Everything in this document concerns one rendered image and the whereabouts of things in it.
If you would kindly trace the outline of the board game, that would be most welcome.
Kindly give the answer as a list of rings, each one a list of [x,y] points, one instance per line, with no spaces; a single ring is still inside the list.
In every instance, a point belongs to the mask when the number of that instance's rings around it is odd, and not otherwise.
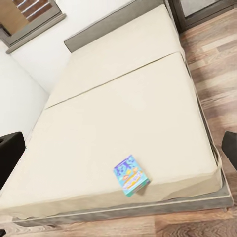
[[[130,155],[116,165],[113,171],[128,197],[131,197],[149,182],[149,178],[143,172],[133,155]]]

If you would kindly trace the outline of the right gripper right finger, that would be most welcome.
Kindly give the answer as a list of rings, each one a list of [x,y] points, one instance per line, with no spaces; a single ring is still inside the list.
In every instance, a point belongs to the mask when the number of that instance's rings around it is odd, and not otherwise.
[[[226,131],[221,148],[237,171],[237,134]]]

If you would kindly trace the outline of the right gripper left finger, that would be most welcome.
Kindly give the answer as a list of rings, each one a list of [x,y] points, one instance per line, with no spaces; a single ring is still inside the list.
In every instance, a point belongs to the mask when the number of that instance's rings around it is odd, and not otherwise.
[[[0,192],[26,150],[21,131],[0,137]]]

